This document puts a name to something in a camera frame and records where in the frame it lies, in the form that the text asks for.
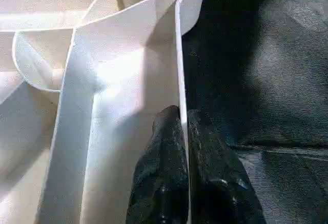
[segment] curved plastic strip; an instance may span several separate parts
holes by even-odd
[[[13,61],[27,83],[47,92],[60,91],[71,35],[71,29],[15,33]]]
[[[49,13],[25,13],[0,15],[0,31],[35,31],[73,28],[84,15],[84,11]]]
[[[93,0],[78,26],[115,14],[124,8],[122,0]]]
[[[192,29],[200,13],[200,8],[203,0],[178,0],[177,1],[177,13],[179,15],[181,25],[181,35],[187,33]]]

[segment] curved white edge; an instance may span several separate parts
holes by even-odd
[[[57,129],[58,129],[58,124],[59,124],[59,120],[60,120],[59,116],[60,116],[60,112],[61,112],[61,109],[62,109],[62,100],[63,100],[62,90],[63,90],[63,87],[64,87],[64,80],[65,80],[65,77],[66,77],[66,70],[67,70],[67,66],[68,66],[68,62],[69,62],[69,56],[71,55],[71,52],[72,52],[72,49],[73,49],[73,46],[74,46],[75,33],[76,33],[76,29],[73,29],[72,38],[71,38],[71,45],[70,45],[70,48],[69,48],[69,53],[67,55],[67,60],[66,60],[66,63],[65,63],[65,68],[64,68],[63,81],[61,82],[61,88],[60,88],[60,91],[59,91],[57,114],[56,114],[55,126],[54,126],[54,130],[53,130],[53,136],[52,136],[52,139],[51,139],[51,146],[50,146],[50,153],[49,153],[49,163],[47,165],[47,169],[46,169],[46,173],[45,173],[45,178],[44,178],[44,182],[43,182],[43,186],[42,186],[42,192],[41,192],[38,207],[37,207],[36,217],[38,217],[38,214],[39,214],[39,211],[40,211],[40,208],[41,208],[41,204],[42,204],[42,200],[44,198],[44,193],[45,193],[44,190],[45,190],[46,185],[47,185],[47,180],[48,180],[49,170],[50,170],[50,161],[51,161],[53,151],[54,151],[54,148],[55,148]]]
[[[0,32],[72,29],[84,13],[85,10],[0,15]]]
[[[91,11],[91,9],[93,8],[93,6],[95,5],[95,3],[98,0],[93,0],[92,3],[89,5],[89,7],[87,8],[87,10],[85,11],[84,15],[81,17],[81,19],[78,21],[78,23],[76,24],[76,27],[79,27],[83,20],[87,17],[87,15],[89,14],[89,12]]]
[[[16,59],[16,43],[17,43],[17,36],[18,34],[21,32],[15,32],[14,34],[14,38],[13,38],[13,42],[12,42],[12,59],[14,61],[15,67],[17,69],[17,71],[19,72],[19,74],[23,77],[23,79],[31,86],[33,86],[36,89],[39,89],[41,91],[45,91],[45,92],[54,92],[54,93],[58,93],[60,92],[60,90],[58,89],[48,89],[48,88],[43,88],[39,85],[36,85],[32,82],[29,81],[29,78],[22,72],[21,68],[19,67],[18,63],[17,63],[17,59]]]
[[[139,3],[136,3],[136,4],[134,4],[134,5],[131,5],[131,6],[125,8],[125,9],[123,9],[123,10],[117,11],[117,12],[114,13],[114,14],[107,15],[107,16],[104,16],[104,17],[101,17],[101,18],[98,18],[98,19],[92,20],[92,21],[90,21],[90,22],[87,22],[87,23],[81,24],[81,25],[79,25],[76,29],[82,28],[82,27],[87,26],[87,25],[89,25],[89,24],[93,24],[93,23],[101,22],[101,21],[107,20],[108,18],[111,18],[111,17],[113,17],[113,16],[117,16],[117,15],[119,15],[119,14],[125,13],[126,11],[131,10],[131,9],[133,9],[134,7],[137,7],[137,6],[139,6],[140,4],[146,3],[146,2],[148,2],[148,1],[149,1],[149,0],[143,0],[143,1],[140,1]]]
[[[181,35],[190,31],[198,21],[203,0],[179,0],[179,17],[181,21]]]

